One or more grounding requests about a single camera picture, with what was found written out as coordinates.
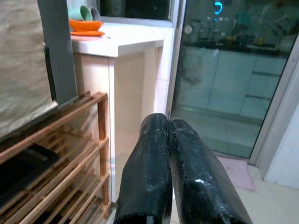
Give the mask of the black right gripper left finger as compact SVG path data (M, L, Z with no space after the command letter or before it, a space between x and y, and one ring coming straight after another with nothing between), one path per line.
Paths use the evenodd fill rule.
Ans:
M168 154L168 119L148 115L121 177L115 224L168 224L172 210L172 177Z

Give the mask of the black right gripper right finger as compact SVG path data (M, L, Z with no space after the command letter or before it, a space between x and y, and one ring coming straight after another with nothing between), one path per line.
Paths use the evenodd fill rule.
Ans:
M181 224L250 224L224 166L182 119L168 120L168 152Z

